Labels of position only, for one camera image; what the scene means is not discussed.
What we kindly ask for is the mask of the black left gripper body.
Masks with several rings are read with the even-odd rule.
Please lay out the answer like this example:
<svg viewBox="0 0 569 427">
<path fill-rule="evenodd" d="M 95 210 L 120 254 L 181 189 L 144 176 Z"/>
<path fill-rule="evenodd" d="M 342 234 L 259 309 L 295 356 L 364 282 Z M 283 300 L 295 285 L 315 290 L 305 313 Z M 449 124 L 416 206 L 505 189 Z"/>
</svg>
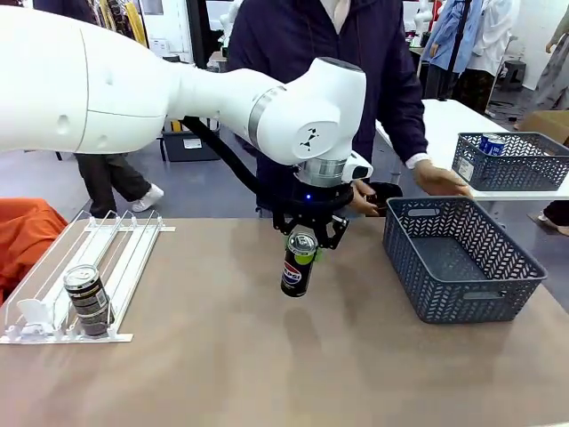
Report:
<svg viewBox="0 0 569 427">
<path fill-rule="evenodd" d="M 283 214 L 290 218 L 289 221 L 283 219 L 283 234 L 288 236 L 296 226 L 301 225 L 311 229 L 316 237 L 327 237 L 328 223 L 332 220 L 333 212 L 332 200 L 316 202 L 290 200 L 287 204 L 283 204 Z"/>
</svg>

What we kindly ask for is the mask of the person's right hand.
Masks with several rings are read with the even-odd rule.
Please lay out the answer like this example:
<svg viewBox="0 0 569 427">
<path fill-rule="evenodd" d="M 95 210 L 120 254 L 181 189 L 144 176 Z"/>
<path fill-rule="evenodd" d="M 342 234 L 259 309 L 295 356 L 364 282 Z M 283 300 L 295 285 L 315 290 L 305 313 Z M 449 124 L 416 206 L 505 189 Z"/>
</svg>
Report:
<svg viewBox="0 0 569 427">
<path fill-rule="evenodd" d="M 351 182 L 353 198 L 349 207 L 358 214 L 370 217 L 378 217 L 377 205 L 367 200 L 368 197 L 374 196 L 374 190 L 361 180 L 353 180 Z"/>
</svg>

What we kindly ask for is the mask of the person's left hand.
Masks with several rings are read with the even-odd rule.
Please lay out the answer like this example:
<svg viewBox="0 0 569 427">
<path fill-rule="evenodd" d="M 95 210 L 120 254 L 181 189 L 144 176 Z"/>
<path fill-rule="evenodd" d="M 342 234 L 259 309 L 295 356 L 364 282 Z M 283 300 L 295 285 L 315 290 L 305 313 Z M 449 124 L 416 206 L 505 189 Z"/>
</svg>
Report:
<svg viewBox="0 0 569 427">
<path fill-rule="evenodd" d="M 472 197 L 469 185 L 454 171 L 434 166 L 430 160 L 421 160 L 413 168 L 418 186 L 430 196 Z"/>
</svg>

